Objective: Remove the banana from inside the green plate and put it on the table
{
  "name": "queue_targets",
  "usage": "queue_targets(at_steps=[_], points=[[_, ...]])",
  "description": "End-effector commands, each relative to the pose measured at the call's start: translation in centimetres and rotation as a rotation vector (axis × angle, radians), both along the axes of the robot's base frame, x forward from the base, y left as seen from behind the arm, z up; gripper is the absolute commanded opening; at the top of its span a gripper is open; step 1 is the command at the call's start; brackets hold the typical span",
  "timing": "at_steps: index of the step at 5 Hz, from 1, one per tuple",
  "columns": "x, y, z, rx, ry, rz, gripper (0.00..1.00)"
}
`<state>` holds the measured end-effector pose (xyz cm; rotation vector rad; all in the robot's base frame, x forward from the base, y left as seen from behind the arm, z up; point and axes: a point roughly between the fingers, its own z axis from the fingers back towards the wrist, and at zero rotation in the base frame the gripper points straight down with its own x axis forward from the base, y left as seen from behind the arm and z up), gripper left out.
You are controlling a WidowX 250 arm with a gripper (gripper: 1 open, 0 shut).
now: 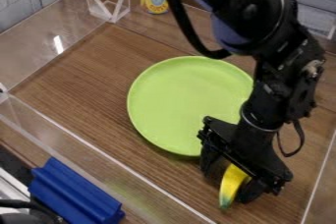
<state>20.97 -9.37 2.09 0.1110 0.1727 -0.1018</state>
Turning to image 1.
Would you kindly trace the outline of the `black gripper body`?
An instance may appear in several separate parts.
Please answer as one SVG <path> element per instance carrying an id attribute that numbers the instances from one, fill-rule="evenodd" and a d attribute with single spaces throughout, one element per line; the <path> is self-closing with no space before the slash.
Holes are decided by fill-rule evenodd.
<path id="1" fill-rule="evenodd" d="M 212 149 L 252 178 L 268 184 L 266 194 L 277 195 L 293 173 L 273 149 L 277 129 L 262 129 L 244 119 L 237 124 L 205 116 L 197 138 L 202 149 Z"/>

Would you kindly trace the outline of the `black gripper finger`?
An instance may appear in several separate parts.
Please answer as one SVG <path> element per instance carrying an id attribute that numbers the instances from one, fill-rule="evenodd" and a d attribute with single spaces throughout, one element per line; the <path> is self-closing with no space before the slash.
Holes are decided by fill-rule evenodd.
<path id="1" fill-rule="evenodd" d="M 212 181 L 220 181 L 229 161 L 212 149 L 202 149 L 200 166 L 204 176 Z"/>
<path id="2" fill-rule="evenodd" d="M 238 189 L 237 201 L 246 204 L 256 200 L 268 191 L 268 184 L 262 179 L 249 179 Z"/>

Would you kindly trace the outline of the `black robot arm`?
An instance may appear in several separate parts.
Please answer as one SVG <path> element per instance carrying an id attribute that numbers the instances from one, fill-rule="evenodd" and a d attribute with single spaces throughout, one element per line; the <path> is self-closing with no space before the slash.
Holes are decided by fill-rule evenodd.
<path id="1" fill-rule="evenodd" d="M 197 0 L 210 13 L 218 50 L 205 48 L 181 0 L 166 0 L 176 22 L 196 50 L 212 59 L 232 54 L 256 60 L 253 89 L 242 102 L 236 124 L 204 118 L 198 131 L 202 144 L 201 170 L 216 161 L 224 169 L 218 205 L 248 203 L 261 194 L 278 194 L 293 173 L 281 160 L 280 130 L 290 124 L 305 140 L 298 119 L 316 107 L 314 90 L 324 72 L 324 50 L 297 20 L 296 0 Z"/>

